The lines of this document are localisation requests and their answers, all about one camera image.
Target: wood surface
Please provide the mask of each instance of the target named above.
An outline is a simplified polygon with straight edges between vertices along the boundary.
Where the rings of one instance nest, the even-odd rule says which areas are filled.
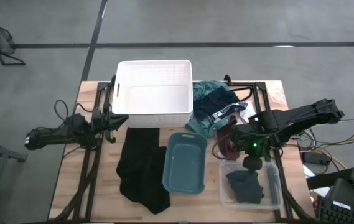
[[[271,109],[286,110],[287,104],[281,81],[266,81],[266,84]],[[81,84],[77,102],[88,110],[92,110],[96,86],[97,82],[82,82]],[[248,90],[236,92],[241,99],[247,96],[248,93]],[[253,97],[248,99],[248,101],[254,102]],[[76,113],[81,113],[87,120],[91,119],[91,114],[81,108],[78,108]],[[122,126],[119,131],[114,132],[116,137],[115,144],[110,144],[107,141],[103,142],[92,222],[266,222],[274,220],[274,212],[272,210],[232,210],[221,204],[218,182],[218,165],[221,161],[211,155],[211,148],[215,143],[214,139],[208,140],[205,190],[201,194],[171,194],[171,206],[157,215],[153,215],[141,204],[129,201],[119,192],[120,178],[116,174],[116,166],[121,155],[126,130],[127,127]],[[166,146],[169,136],[177,131],[184,132],[187,130],[185,128],[161,128],[159,145]],[[65,153],[77,146],[76,144],[68,144]],[[49,218],[56,217],[76,192],[83,155],[84,150],[78,149],[63,160]],[[239,160],[243,160],[244,156],[246,155],[242,152]],[[314,210],[310,202],[309,190],[298,149],[292,146],[285,147],[282,163],[287,186],[291,194],[299,205],[309,215],[314,217]],[[83,201],[82,216],[84,211],[85,201]]]

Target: black cloth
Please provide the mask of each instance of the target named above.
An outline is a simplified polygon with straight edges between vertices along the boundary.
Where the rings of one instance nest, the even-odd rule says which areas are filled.
[[[239,203],[260,204],[263,199],[263,187],[258,182],[258,173],[234,171],[226,175]]]
[[[170,206],[170,194],[162,184],[166,147],[159,147],[159,133],[159,128],[128,128],[116,168],[121,194],[153,214]]]
[[[236,102],[239,102],[239,98],[233,91],[219,87],[207,94],[204,98],[195,100],[193,102],[193,112],[196,119],[203,120]]]

